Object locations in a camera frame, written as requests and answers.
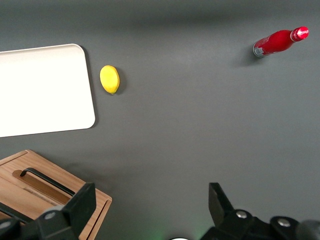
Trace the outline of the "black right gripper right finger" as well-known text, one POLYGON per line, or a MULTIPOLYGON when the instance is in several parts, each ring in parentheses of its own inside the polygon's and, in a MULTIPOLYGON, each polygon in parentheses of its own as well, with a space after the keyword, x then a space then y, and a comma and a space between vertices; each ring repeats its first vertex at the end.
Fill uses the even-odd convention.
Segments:
POLYGON ((235 209, 219 183, 208 187, 208 208, 214 226, 202 240, 269 240, 270 227, 267 223, 242 209, 235 209))

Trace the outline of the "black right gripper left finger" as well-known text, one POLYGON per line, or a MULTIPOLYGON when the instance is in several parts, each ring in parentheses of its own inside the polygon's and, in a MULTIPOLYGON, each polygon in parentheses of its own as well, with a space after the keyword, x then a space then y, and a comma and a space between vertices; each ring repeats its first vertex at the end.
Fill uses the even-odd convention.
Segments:
POLYGON ((46 210, 35 220, 38 240, 78 240, 96 210, 96 188, 85 183, 65 204, 46 210))

